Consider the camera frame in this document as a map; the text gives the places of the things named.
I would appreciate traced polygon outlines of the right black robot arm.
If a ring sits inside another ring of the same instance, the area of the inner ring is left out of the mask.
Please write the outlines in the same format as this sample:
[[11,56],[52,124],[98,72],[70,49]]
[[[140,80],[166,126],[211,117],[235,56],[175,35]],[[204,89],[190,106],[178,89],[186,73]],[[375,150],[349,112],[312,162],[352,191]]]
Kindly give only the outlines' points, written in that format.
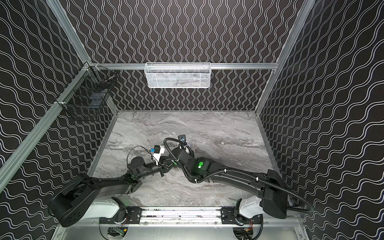
[[193,184],[212,181],[251,193],[258,198],[258,212],[255,215],[266,213],[277,219],[287,217],[288,194],[283,191],[286,184],[274,170],[268,170],[267,173],[238,170],[209,158],[195,158],[181,147],[171,151],[170,159],[176,162]]

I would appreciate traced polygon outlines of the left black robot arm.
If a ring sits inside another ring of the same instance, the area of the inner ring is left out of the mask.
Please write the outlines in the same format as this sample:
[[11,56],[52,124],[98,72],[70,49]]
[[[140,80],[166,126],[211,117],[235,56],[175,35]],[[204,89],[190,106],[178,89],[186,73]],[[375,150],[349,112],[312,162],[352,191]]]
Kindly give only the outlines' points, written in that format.
[[48,204],[49,214],[62,227],[70,227],[85,216],[94,200],[112,195],[131,194],[143,184],[141,179],[160,173],[163,176],[173,168],[169,157],[161,156],[159,165],[145,164],[139,157],[128,164],[127,172],[117,178],[94,178],[87,174],[76,176],[65,185]]

